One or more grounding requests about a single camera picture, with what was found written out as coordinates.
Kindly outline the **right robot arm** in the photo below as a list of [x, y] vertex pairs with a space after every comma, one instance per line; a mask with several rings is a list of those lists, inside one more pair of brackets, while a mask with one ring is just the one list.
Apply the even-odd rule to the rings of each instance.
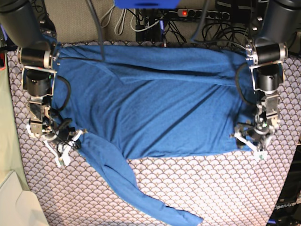
[[[69, 152], [80, 149], [79, 138], [84, 130], [70, 127], [71, 118], [64, 119], [60, 115], [71, 97], [70, 83], [57, 75], [55, 69], [60, 44], [43, 36], [28, 0], [2, 0], [0, 24], [17, 46], [17, 59], [23, 65], [21, 84], [30, 95], [26, 129], [31, 137], [42, 139], [58, 167], [68, 166]], [[58, 109], [52, 107], [56, 80], [67, 87], [66, 98]]]

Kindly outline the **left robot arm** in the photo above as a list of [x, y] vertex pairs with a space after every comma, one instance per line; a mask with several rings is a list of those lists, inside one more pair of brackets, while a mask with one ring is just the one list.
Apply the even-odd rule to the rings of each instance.
[[[287, 42], [297, 29], [301, 15], [299, 0], [269, 0], [266, 9], [258, 7], [249, 24], [245, 45], [246, 63], [236, 70], [235, 83], [242, 100], [256, 107], [252, 122], [238, 123], [232, 137], [237, 147], [248, 146], [256, 161], [267, 159], [267, 147], [280, 124], [278, 87], [285, 80], [283, 62], [288, 56]], [[256, 103], [248, 101], [239, 85], [241, 69], [251, 72]]]

